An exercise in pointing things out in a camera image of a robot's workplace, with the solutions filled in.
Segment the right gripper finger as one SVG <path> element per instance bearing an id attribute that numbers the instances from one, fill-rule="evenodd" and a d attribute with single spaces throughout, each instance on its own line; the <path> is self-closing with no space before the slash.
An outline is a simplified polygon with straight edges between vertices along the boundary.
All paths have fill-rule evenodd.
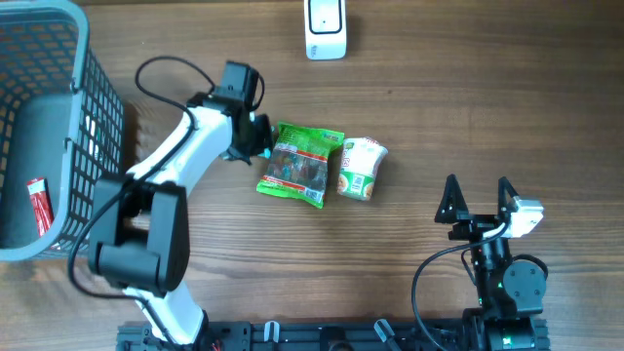
<path id="1" fill-rule="evenodd" d="M 453 224 L 468 219 L 468 207 L 461 192 L 457 177 L 455 175 L 449 175 L 434 221 L 437 223 Z"/>
<path id="2" fill-rule="evenodd" d="M 498 218 L 507 219 L 513 210 L 514 198 L 518 195 L 511 182 L 506 176 L 498 180 L 497 209 Z"/>

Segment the green snack bag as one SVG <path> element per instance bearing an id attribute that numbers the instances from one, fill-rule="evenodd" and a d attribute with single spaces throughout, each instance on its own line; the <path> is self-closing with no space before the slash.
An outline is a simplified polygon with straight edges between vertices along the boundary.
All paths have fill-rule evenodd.
<path id="1" fill-rule="evenodd" d="M 329 176 L 329 159 L 344 133 L 280 122 L 278 138 L 256 191 L 305 201 L 321 209 Z"/>

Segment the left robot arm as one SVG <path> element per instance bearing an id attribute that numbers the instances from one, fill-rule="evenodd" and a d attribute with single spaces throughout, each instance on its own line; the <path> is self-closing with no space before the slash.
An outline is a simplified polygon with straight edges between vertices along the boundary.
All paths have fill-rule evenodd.
<path id="1" fill-rule="evenodd" d="M 225 64 L 220 84 L 180 106 L 182 119 L 168 138 L 125 175 L 96 183 L 95 213 L 82 231 L 88 265 L 133 300 L 149 327 L 139 347 L 216 350 L 207 313 L 183 277 L 190 258 L 187 198 L 217 158 L 249 163 L 274 147 L 267 115 L 256 114 L 264 79 L 246 63 Z"/>

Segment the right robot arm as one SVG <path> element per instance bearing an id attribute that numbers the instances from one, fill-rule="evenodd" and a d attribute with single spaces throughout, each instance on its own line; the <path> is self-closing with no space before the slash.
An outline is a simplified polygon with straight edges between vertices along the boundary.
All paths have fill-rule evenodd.
<path id="1" fill-rule="evenodd" d="M 543 218 L 544 207 L 523 198 L 503 177 L 498 181 L 496 214 L 472 214 L 455 175 L 446 180 L 435 221 L 452 226 L 448 237 L 466 241 L 471 254 L 467 265 L 480 306 L 463 312 L 456 350 L 546 350 L 543 312 L 548 268 L 539 258 L 511 254 L 509 241 L 532 231 Z"/>

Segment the instant noodle cup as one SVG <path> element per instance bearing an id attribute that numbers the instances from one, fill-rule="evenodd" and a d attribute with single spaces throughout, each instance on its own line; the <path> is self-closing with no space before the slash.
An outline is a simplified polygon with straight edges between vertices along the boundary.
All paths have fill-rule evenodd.
<path id="1" fill-rule="evenodd" d="M 343 142 L 337 193 L 369 201 L 378 168 L 388 150 L 370 137 L 351 137 Z"/>

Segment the red stick packet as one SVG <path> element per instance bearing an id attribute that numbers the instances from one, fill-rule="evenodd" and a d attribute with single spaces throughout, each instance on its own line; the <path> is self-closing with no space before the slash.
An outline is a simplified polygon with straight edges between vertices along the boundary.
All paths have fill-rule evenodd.
<path id="1" fill-rule="evenodd" d="M 36 177 L 26 184 L 26 188 L 33 208 L 38 235 L 43 237 L 55 220 L 48 182 L 44 177 Z"/>

